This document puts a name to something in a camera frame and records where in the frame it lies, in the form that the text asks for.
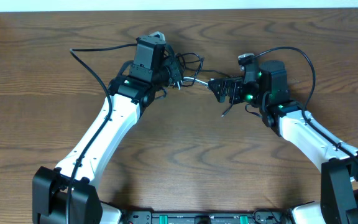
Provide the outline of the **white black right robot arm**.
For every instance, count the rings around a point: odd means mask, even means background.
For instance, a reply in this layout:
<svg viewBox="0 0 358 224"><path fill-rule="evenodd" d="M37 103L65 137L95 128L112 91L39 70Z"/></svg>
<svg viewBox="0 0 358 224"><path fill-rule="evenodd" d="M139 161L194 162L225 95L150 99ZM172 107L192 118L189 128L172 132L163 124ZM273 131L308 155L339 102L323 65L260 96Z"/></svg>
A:
<svg viewBox="0 0 358 224"><path fill-rule="evenodd" d="M294 144L321 173L321 199L290 208L284 223L358 223L358 148L346 144L291 99L284 63L239 57L244 75L212 79L208 88L222 103L245 103L276 135Z"/></svg>

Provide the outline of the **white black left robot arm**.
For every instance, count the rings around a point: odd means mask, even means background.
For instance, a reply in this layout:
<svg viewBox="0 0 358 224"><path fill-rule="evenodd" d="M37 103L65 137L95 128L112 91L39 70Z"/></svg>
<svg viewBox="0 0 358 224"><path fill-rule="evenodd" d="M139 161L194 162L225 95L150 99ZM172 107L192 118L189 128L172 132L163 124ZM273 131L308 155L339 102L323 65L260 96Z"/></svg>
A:
<svg viewBox="0 0 358 224"><path fill-rule="evenodd" d="M54 169L40 167L35 173L34 223L119 223L121 210L98 197L104 170L123 137L157 99L157 92L181 85L183 78L163 33L142 35L134 47L134 59L102 85L104 104L79 143Z"/></svg>

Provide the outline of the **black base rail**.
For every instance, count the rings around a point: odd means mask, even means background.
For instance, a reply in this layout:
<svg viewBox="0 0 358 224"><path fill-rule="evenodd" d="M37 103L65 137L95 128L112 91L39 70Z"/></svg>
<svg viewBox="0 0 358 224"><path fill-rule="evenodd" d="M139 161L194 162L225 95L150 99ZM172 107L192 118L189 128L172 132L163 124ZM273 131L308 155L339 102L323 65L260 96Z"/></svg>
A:
<svg viewBox="0 0 358 224"><path fill-rule="evenodd" d="M259 209L254 212L151 212L123 210L119 224L291 224L285 212Z"/></svg>

